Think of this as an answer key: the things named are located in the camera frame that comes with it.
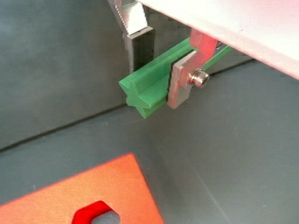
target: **silver bolt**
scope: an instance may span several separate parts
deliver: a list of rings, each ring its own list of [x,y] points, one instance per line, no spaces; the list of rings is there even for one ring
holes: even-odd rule
[[[199,68],[194,71],[190,78],[190,83],[198,87],[203,88],[210,80],[211,76],[204,73]]]

